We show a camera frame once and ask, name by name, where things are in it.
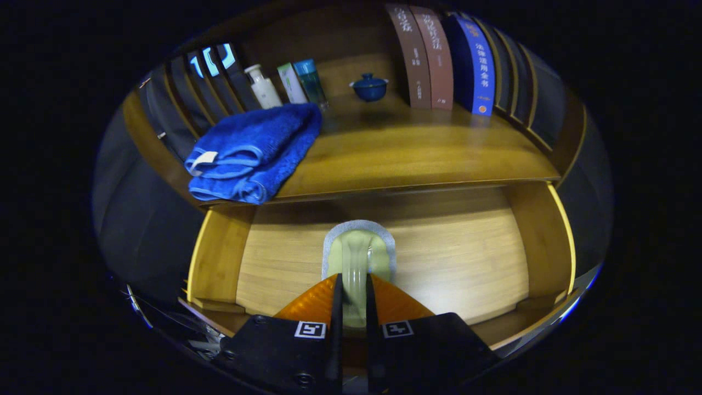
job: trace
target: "shelf board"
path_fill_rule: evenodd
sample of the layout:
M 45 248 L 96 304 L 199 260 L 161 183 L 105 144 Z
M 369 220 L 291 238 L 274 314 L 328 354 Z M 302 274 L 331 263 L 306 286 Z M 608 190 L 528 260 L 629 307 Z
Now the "shelf board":
M 547 157 L 500 117 L 472 115 L 458 104 L 414 109 L 393 92 L 375 103 L 355 95 L 329 101 L 322 132 L 272 202 L 559 179 Z
M 368 219 L 395 239 L 394 284 L 436 314 L 468 323 L 511 311 L 529 294 L 527 258 L 502 188 L 367 195 L 256 210 L 236 303 L 274 315 L 321 280 L 325 235 Z

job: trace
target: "orange gripper pad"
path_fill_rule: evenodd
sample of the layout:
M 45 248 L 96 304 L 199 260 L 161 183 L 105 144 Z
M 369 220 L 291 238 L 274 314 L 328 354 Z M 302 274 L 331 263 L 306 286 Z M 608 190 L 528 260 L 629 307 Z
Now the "orange gripper pad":
M 378 323 L 386 324 L 404 320 L 431 317 L 434 313 L 392 283 L 371 274 L 376 295 Z
M 274 317 L 294 321 L 311 321 L 316 323 L 331 322 L 331 305 L 334 299 L 334 274 L 298 296 L 278 312 Z

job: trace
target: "blue bottle cap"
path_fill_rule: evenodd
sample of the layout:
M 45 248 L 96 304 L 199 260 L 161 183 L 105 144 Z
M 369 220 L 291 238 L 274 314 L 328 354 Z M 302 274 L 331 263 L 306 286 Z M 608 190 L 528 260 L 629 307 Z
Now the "blue bottle cap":
M 312 59 L 295 62 L 293 67 L 295 67 L 295 71 L 298 73 L 298 75 L 307 75 L 311 72 L 317 71 L 317 68 L 314 66 L 314 60 Z

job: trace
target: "book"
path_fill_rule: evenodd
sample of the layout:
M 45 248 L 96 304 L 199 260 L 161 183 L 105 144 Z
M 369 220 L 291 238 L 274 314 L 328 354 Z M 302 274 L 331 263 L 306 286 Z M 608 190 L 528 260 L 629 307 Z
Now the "book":
M 417 21 L 408 6 L 386 4 L 385 9 L 390 14 L 402 48 L 409 86 L 409 105 L 415 108 L 431 108 L 431 82 L 427 52 Z
M 452 13 L 442 23 L 453 61 L 453 97 L 474 114 L 490 116 L 495 105 L 492 50 L 473 21 Z
M 510 55 L 507 52 L 507 47 L 502 42 L 502 39 L 495 32 L 495 28 L 485 22 L 476 19 L 473 20 L 482 28 L 485 38 L 492 49 L 493 60 L 495 62 L 495 107 L 502 111 L 507 111 L 510 108 L 512 99 L 512 63 Z
M 261 105 L 256 99 L 251 89 L 251 83 L 249 78 L 244 74 L 244 66 L 241 65 L 239 61 L 236 60 L 237 54 L 232 48 L 232 44 L 217 45 L 217 56 L 219 60 L 227 70 L 227 75 L 234 86 L 234 90 L 241 101 L 245 111 L 259 110 Z M 228 67 L 227 64 L 231 62 L 232 67 Z
M 453 63 L 444 28 L 434 11 L 409 6 L 419 25 L 429 62 L 432 108 L 450 110 L 453 107 Z

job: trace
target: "blue book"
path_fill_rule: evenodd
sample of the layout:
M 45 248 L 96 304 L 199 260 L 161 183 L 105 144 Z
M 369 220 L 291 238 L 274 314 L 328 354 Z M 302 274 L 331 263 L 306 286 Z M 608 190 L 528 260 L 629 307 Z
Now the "blue book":
M 453 61 L 453 97 L 474 114 L 495 105 L 495 67 L 490 45 L 472 20 L 452 13 L 442 22 Z

